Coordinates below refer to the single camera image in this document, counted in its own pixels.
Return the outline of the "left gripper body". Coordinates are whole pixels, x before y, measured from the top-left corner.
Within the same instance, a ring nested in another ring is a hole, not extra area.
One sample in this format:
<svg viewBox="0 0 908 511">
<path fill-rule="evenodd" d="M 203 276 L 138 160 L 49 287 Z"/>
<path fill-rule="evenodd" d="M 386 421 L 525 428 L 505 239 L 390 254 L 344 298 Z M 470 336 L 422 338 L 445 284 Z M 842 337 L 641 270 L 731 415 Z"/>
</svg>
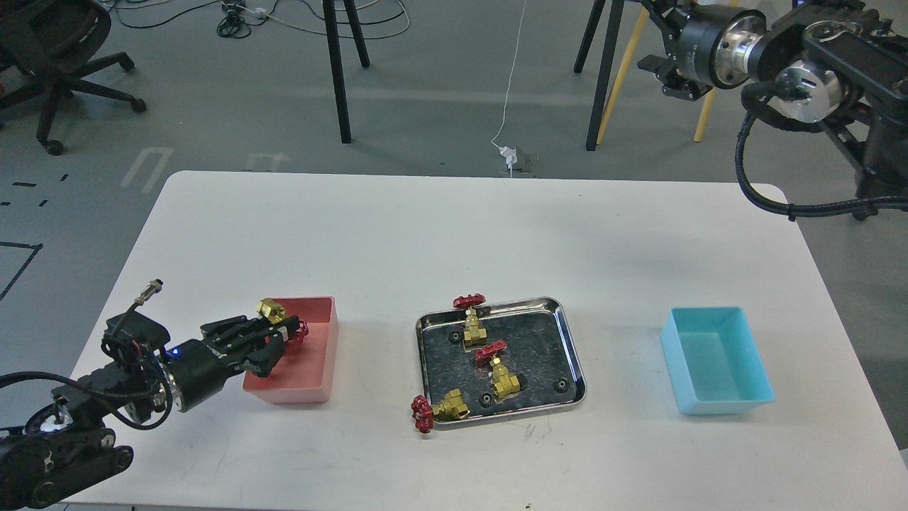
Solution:
<svg viewBox="0 0 908 511">
<path fill-rule="evenodd" d="M 185 413 L 223 389 L 225 381 L 250 370 L 253 339 L 234 336 L 240 321 L 202 324 L 201 339 L 167 352 L 166 366 Z"/>
</svg>

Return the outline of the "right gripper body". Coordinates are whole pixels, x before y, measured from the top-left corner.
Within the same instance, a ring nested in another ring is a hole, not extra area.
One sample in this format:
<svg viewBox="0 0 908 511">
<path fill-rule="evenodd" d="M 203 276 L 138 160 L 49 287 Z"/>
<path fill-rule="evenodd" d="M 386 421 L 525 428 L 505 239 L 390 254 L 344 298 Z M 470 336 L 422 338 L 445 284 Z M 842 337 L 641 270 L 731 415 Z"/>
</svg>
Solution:
<svg viewBox="0 0 908 511">
<path fill-rule="evenodd" d="M 679 65 L 679 38 L 690 22 L 697 2 L 695 1 L 642 1 L 649 21 L 661 32 L 665 56 L 649 55 L 638 62 L 638 68 L 652 72 L 661 81 L 665 96 L 687 101 L 697 101 L 713 90 L 710 83 L 682 75 Z"/>
</svg>

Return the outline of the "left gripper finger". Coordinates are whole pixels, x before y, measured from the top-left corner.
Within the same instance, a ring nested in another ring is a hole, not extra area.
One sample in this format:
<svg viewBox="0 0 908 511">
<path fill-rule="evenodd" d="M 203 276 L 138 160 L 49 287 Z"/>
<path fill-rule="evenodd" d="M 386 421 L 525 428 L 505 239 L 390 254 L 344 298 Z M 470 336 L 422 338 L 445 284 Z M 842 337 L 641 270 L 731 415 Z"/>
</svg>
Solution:
<svg viewBox="0 0 908 511">
<path fill-rule="evenodd" d="M 299 317 L 289 316 L 277 323 L 272 323 L 264 317 L 247 318 L 241 317 L 240 323 L 236 327 L 234 336 L 238 339 L 252 339 L 255 337 L 266 337 L 278 332 L 283 339 L 295 339 L 298 337 Z"/>
<path fill-rule="evenodd" d="M 289 334 L 262 334 L 253 337 L 253 351 L 250 352 L 250 371 L 259 378 L 266 378 L 284 356 L 287 343 L 293 339 Z"/>
</svg>

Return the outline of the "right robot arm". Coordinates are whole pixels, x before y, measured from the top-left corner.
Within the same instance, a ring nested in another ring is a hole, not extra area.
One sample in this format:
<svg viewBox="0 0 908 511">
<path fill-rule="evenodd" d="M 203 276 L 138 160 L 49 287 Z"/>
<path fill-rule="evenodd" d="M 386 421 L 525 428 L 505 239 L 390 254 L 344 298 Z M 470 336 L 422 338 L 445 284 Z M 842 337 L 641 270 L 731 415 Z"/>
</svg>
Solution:
<svg viewBox="0 0 908 511">
<path fill-rule="evenodd" d="M 722 4 L 646 1 L 665 56 L 646 56 L 667 96 L 694 101 L 741 88 L 746 118 L 735 168 L 743 194 L 790 220 L 906 209 L 906 38 L 860 1 L 803 1 L 772 25 L 765 14 Z M 788 132 L 824 133 L 856 172 L 856 197 L 784 204 L 762 194 L 743 167 L 755 121 Z"/>
</svg>

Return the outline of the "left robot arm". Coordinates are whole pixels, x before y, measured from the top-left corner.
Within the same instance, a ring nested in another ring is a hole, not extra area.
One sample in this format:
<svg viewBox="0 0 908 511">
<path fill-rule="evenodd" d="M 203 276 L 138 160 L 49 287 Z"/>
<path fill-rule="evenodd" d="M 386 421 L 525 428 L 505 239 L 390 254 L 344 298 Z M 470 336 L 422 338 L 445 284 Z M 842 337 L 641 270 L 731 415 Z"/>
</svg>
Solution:
<svg viewBox="0 0 908 511">
<path fill-rule="evenodd" d="M 59 384 L 51 405 L 23 426 L 3 429 L 4 510 L 49 507 L 126 471 L 133 449 L 116 445 L 107 415 L 137 430 L 156 428 L 173 410 L 184 413 L 215 395 L 231 376 L 250 371 L 266 378 L 288 343 L 308 332 L 299 317 L 262 299 L 256 317 L 202 324 L 200 339 L 168 349 L 168 330 L 138 311 L 161 290 L 161 281 L 150 281 L 123 314 L 107 321 L 101 352 L 111 362 L 103 368 L 78 380 L 40 371 L 3 376 L 3 386 Z"/>
</svg>

